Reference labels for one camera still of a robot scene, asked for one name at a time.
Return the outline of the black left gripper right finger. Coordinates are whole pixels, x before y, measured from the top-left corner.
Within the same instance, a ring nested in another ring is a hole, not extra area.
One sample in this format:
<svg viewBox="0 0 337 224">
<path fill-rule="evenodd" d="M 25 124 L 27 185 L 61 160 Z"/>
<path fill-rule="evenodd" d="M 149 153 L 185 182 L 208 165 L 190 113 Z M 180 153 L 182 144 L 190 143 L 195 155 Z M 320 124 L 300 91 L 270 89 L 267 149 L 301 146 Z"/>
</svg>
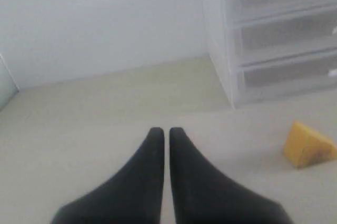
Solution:
<svg viewBox="0 0 337 224">
<path fill-rule="evenodd" d="M 170 129 L 170 177 L 176 223 L 292 223 L 278 202 L 227 177 L 192 143 Z"/>
</svg>

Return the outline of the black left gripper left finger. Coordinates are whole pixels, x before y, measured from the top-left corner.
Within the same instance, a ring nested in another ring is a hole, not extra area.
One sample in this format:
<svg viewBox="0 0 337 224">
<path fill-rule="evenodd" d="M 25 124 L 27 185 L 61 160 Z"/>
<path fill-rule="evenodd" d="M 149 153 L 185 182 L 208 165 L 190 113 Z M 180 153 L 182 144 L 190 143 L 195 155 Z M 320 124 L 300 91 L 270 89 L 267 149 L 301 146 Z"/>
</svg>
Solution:
<svg viewBox="0 0 337 224">
<path fill-rule="evenodd" d="M 52 223 L 160 223 L 164 162 L 164 131 L 153 127 L 113 177 L 61 207 Z"/>
</svg>

